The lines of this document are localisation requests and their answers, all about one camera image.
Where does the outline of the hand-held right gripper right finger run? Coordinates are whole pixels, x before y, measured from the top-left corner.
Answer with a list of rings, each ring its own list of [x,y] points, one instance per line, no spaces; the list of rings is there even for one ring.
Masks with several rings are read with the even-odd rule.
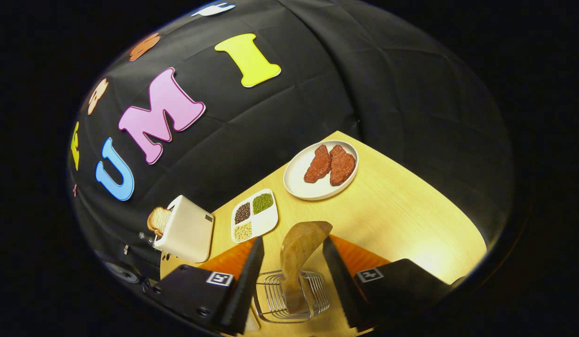
[[[322,251],[348,325],[357,331],[407,322],[454,289],[409,259],[390,262],[336,235]]]

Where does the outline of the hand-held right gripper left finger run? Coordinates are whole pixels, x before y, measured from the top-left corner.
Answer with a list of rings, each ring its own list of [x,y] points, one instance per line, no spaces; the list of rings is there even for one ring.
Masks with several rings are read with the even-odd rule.
[[[239,253],[239,275],[228,269],[181,264],[154,286],[144,288],[153,303],[198,330],[216,335],[244,334],[264,259],[264,240],[255,237],[225,252]]]

